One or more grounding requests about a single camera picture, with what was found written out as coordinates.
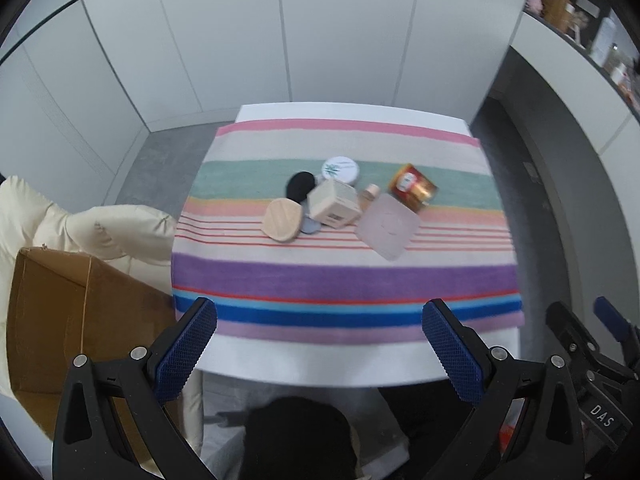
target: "white table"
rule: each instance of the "white table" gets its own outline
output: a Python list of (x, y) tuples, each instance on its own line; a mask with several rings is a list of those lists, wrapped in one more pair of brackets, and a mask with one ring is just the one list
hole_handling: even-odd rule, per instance
[[(246, 105), (240, 109), (236, 122), (294, 118), (407, 124), (471, 136), (461, 119), (403, 108), (344, 103)], [(485, 332), (481, 336), (487, 346), (503, 346), (515, 358), (519, 357), (517, 328)], [(329, 369), (326, 363), (334, 365)], [(196, 367), (225, 376), (297, 386), (391, 386), (446, 377), (426, 339), (370, 346), (326, 346), (215, 335)]]

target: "cream puffer jacket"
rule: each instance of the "cream puffer jacket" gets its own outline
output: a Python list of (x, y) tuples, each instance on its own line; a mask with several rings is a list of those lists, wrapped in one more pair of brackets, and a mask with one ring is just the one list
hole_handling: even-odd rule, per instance
[[(0, 394), (15, 398), (6, 360), (6, 316), (15, 257), (23, 247), (83, 252), (172, 293), (171, 251), (175, 220), (141, 205), (94, 207), (69, 214), (16, 176), (0, 185)], [(202, 447), (202, 374), (196, 370), (182, 391), (185, 437)]]

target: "purple stripe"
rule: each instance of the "purple stripe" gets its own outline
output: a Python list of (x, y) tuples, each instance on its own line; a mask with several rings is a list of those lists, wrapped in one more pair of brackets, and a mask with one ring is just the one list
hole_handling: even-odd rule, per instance
[(385, 301), (491, 296), (516, 291), (515, 265), (327, 267), (224, 262), (174, 253), (174, 286), (217, 296), (285, 301)]
[[(510, 328), (524, 323), (521, 312), (469, 320), (465, 323), (478, 332), (489, 332)], [(235, 321), (218, 321), (217, 334), (261, 339), (269, 341), (289, 341), (293, 343), (369, 345), (424, 341), (425, 336), (419, 325), (391, 328), (315, 328), (300, 326), (273, 326)]]

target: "white box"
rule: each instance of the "white box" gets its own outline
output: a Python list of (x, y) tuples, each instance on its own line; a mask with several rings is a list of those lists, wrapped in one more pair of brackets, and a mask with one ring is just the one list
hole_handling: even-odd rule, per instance
[(309, 216), (333, 228), (347, 225), (362, 213), (358, 194), (353, 187), (328, 178), (314, 188), (306, 198)]

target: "floor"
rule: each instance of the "floor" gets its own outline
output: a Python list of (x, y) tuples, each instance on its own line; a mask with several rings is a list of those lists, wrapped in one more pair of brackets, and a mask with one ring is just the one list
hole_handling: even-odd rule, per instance
[[(187, 126), (149, 135), (117, 203), (149, 205), (177, 218), (200, 163), (218, 127), (224, 124)], [(570, 302), (568, 274), (556, 220), (529, 152), (502, 105), (487, 99), (471, 125), (471, 131), (482, 142), (513, 235), (518, 284), (526, 315), (526, 324), (520, 329), (521, 356), (543, 361), (552, 352), (559, 351), (558, 343), (545, 327), (545, 309), (555, 300)], [(216, 409), (226, 411), (230, 405), (233, 410), (239, 409), (240, 397), (255, 399), (265, 388), (270, 388), (249, 381), (232, 380), (233, 384), (229, 381), (217, 376), (205, 380), (206, 395), (210, 396), (209, 406), (206, 401), (205, 407), (207, 418), (210, 418), (210, 424), (206, 424), (208, 444), (206, 442), (205, 447), (209, 446), (212, 452), (219, 452), (220, 443), (236, 435), (232, 428), (219, 428), (214, 424)], [(358, 407), (362, 409), (363, 402), (369, 403), (364, 410), (367, 413), (377, 410), (383, 418), (387, 415), (383, 412), (388, 410), (384, 403), (380, 405), (382, 398), (375, 389), (371, 389), (371, 394), (358, 397)]]

